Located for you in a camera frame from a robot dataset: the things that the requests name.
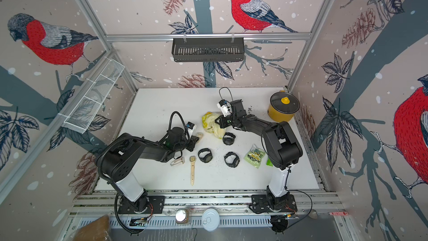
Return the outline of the yellow green frog towel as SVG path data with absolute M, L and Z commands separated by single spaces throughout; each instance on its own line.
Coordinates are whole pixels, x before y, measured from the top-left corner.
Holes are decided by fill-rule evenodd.
M 221 128 L 215 120 L 221 117 L 219 113 L 207 112 L 202 116 L 202 126 L 205 132 L 213 134 L 216 138 L 222 139 L 226 129 Z

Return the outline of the cream strap analog watch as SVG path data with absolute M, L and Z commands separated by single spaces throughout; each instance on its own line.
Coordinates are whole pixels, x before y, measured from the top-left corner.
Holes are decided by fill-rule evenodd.
M 197 140 L 196 143 L 198 143 L 199 141 L 202 140 L 202 138 L 204 137 L 204 134 L 202 132 L 197 132 L 196 133 L 196 137 L 198 138 L 198 140 Z

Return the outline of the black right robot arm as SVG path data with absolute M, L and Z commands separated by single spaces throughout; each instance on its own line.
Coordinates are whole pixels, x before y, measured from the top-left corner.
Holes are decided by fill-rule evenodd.
M 292 168 L 303 156 L 300 146 L 288 122 L 269 122 L 247 114 L 241 100 L 220 100 L 217 107 L 222 116 L 215 122 L 221 128 L 251 132 L 261 137 L 263 150 L 276 170 L 264 195 L 252 195 L 249 209 L 255 214 L 272 212 L 297 213 L 294 196 L 287 187 Z

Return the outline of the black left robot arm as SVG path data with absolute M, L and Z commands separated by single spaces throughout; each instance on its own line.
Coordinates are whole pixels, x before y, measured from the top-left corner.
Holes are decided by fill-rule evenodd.
M 174 115 L 180 118 L 182 127 L 172 127 Z M 124 133 L 97 157 L 95 164 L 99 177 L 117 192 L 115 206 L 119 214 L 162 212 L 164 197 L 149 197 L 133 169 L 140 159 L 167 163 L 172 159 L 181 159 L 184 150 L 192 152 L 200 139 L 193 135 L 195 129 L 194 123 L 185 124 L 181 114 L 174 111 L 167 133 L 159 141 Z

